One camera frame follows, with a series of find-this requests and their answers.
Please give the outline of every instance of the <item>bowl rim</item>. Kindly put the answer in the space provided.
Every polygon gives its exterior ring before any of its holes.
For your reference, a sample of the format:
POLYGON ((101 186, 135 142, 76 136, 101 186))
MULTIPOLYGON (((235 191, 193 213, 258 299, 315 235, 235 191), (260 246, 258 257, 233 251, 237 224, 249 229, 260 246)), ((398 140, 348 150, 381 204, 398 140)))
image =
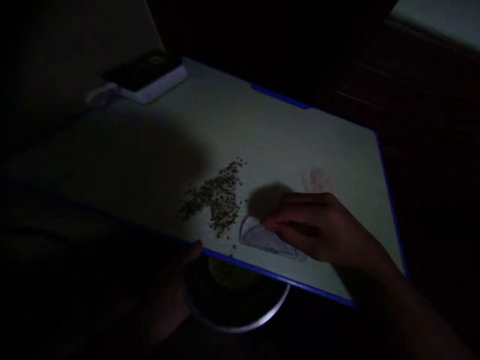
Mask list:
POLYGON ((268 322, 280 309, 282 304, 284 303, 285 299, 287 298, 287 295, 290 292, 290 284, 289 283, 283 283, 285 285, 285 289, 283 290, 283 293, 280 297, 280 299, 276 302, 274 306, 270 308, 265 314, 260 316, 258 319, 252 321, 251 323, 248 323, 246 325, 242 326, 225 326, 225 325, 220 325, 217 324, 210 319, 206 318, 201 314, 201 312, 197 309, 197 307, 194 305, 192 298, 189 294, 189 291, 187 289, 187 286, 185 284, 185 281, 182 281, 182 288, 183 288, 183 296, 185 299, 185 303, 190 310, 190 313, 195 317, 198 321, 200 321, 202 324, 206 325, 207 327, 217 330, 221 333, 228 333, 228 334, 241 334, 241 333, 246 333, 251 330, 257 329, 261 327, 263 324, 268 322))

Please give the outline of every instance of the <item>table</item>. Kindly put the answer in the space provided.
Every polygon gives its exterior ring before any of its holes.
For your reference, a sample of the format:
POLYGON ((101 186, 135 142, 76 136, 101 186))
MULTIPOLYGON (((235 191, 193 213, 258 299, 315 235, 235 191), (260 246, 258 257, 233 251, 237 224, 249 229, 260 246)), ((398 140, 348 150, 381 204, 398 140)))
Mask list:
POLYGON ((210 255, 351 304, 331 265, 239 244, 245 200, 265 187, 304 192, 306 178, 321 169, 405 273, 372 130, 268 96, 188 58, 183 62, 188 80, 158 100, 139 105, 121 99, 89 113, 17 157, 7 176, 179 239, 201 239, 210 255), (185 190, 237 157, 246 165, 239 173, 240 216, 232 229, 217 239, 208 209, 180 221, 185 190))

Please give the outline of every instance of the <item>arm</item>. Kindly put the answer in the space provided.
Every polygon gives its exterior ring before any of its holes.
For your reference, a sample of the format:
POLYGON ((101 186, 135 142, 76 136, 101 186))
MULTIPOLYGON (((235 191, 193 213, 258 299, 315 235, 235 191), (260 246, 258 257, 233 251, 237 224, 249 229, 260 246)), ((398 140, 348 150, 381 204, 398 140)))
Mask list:
POLYGON ((333 195, 287 194, 262 224, 311 258, 332 263, 340 274, 344 268, 355 269, 371 279, 373 309, 409 359, 474 358, 382 245, 333 195))
POLYGON ((77 339, 79 344, 70 346, 70 351, 76 353, 71 358, 148 358, 189 316, 181 292, 181 274, 201 253, 200 241, 181 249, 158 274, 145 296, 121 304, 92 330, 92 336, 77 339))

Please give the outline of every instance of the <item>metal bowl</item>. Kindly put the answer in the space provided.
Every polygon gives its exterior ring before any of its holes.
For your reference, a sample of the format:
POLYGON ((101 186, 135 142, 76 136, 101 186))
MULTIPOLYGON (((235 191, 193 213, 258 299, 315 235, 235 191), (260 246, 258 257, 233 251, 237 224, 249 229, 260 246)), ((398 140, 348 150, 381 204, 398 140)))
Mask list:
POLYGON ((209 257, 202 255, 187 266, 183 274, 185 300, 191 314, 209 328, 223 333, 245 333, 262 326, 282 306, 290 285, 254 274, 257 279, 252 283, 238 289, 227 287, 214 276, 209 257))

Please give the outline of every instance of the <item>wall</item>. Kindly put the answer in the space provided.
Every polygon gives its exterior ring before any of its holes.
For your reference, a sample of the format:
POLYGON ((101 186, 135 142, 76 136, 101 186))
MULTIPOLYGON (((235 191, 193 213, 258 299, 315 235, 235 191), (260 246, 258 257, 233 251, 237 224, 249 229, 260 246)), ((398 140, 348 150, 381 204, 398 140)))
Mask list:
POLYGON ((11 113, 3 119, 8 157, 86 110, 103 71, 163 49, 144 0, 47 0, 12 15, 11 113))
POLYGON ((399 0, 391 15, 480 51, 479 0, 399 0))

